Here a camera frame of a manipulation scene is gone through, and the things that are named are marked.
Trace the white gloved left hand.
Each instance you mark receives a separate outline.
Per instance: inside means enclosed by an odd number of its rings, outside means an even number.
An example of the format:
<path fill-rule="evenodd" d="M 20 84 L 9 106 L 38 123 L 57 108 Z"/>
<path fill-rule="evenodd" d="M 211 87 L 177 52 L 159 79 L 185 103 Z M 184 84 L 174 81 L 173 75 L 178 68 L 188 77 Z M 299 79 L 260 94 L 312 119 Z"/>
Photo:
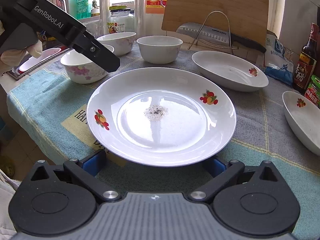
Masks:
<path fill-rule="evenodd" d="M 42 54 L 42 42 L 36 32 L 24 23 L 19 28 L 21 30 L 17 34 L 9 37 L 14 42 L 14 47 L 1 53 L 1 76 L 12 67 L 19 66 L 26 53 L 35 58 Z"/>

